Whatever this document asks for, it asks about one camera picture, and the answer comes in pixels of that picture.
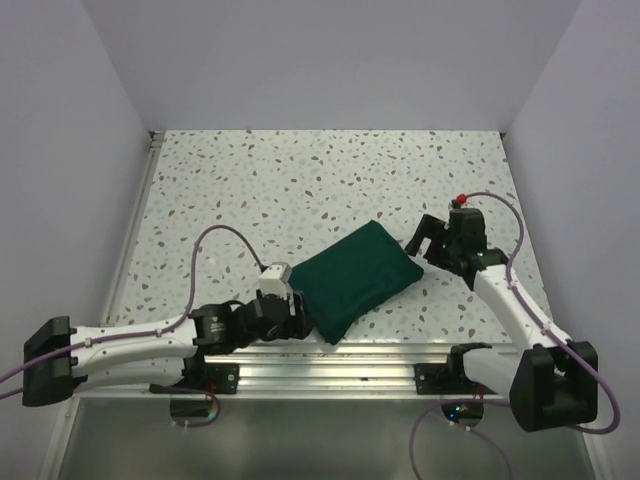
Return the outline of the green surgical cloth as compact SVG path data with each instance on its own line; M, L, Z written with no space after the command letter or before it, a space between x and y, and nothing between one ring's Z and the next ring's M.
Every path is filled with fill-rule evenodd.
M422 279L424 269L370 221L292 269L320 337L339 343L352 324Z

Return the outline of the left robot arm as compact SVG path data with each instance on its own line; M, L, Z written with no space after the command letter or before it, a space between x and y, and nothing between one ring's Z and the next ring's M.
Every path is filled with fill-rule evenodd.
M313 327L298 294L207 304L185 317L125 327L74 327L68 317L54 317L24 343L22 404L49 406L110 385L197 392L208 379L205 357L258 341L305 339Z

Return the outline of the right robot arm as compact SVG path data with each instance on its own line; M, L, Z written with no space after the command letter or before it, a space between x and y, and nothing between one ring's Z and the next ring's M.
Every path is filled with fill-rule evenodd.
M516 356L485 342L451 347L442 364L415 365L420 394L476 393L480 388L507 400L519 426L534 432L588 423L598 410L598 355L575 342L521 288L507 255L488 245L485 219L475 208L454 208L448 220L422 216L405 247L432 266L463 279L500 322Z

